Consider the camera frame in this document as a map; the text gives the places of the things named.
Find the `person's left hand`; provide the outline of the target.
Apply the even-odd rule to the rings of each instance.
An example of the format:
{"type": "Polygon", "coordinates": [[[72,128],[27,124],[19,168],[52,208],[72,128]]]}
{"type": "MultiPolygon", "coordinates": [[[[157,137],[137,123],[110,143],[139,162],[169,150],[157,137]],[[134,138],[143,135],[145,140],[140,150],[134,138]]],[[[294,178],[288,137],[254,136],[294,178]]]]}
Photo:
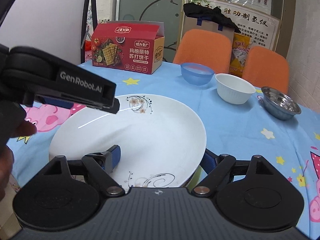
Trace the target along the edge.
{"type": "MultiPolygon", "coordinates": [[[[24,120],[21,122],[20,126],[16,128],[14,132],[11,133],[11,138],[30,136],[37,132],[37,128],[31,122],[24,120]]],[[[5,146],[1,152],[0,161],[0,200],[5,197],[5,188],[9,182],[9,178],[12,172],[12,167],[14,164],[14,154],[12,150],[5,146]]]]}

